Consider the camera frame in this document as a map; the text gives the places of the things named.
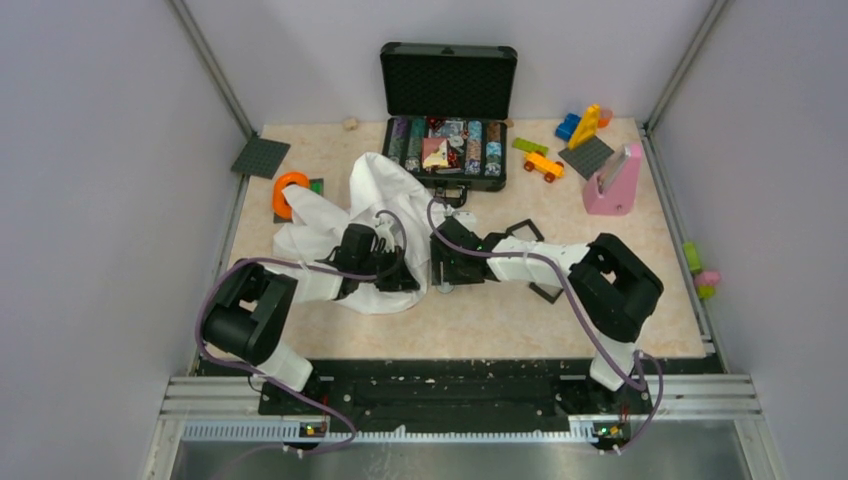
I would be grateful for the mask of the black square frame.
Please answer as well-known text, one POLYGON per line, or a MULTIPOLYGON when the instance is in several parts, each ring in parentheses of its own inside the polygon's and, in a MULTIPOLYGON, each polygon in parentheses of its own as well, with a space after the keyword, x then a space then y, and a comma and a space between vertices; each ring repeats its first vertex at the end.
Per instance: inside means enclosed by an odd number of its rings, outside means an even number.
POLYGON ((555 304, 563 294, 563 289, 561 287, 530 283, 529 288, 549 304, 555 304))
POLYGON ((543 242, 544 235, 532 219, 519 221, 505 229, 505 234, 523 241, 543 242))

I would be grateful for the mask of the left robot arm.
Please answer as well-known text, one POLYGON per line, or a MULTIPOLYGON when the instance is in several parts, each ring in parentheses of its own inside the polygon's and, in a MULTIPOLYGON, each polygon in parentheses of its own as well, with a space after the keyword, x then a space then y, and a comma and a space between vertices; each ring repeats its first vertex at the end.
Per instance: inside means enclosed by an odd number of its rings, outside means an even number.
POLYGON ((284 385, 283 401, 308 413, 319 404, 321 388, 310 379, 312 364, 282 340, 291 307, 420 291, 405 262, 406 243, 402 223, 385 219, 348 225, 340 244, 317 261, 240 260, 201 312, 200 342, 234 356, 253 374, 277 380, 284 385))

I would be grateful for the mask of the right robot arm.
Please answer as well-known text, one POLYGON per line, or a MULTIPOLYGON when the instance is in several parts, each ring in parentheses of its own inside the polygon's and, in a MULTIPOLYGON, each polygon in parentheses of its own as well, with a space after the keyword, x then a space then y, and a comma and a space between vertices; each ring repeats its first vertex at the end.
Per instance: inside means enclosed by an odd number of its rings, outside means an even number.
POLYGON ((612 412, 627 388, 644 391, 636 343, 664 292, 659 277, 614 234, 583 244, 555 245, 508 233, 481 238, 454 217, 434 227, 437 282, 522 282, 561 291, 595 347, 586 385, 589 404, 612 412))

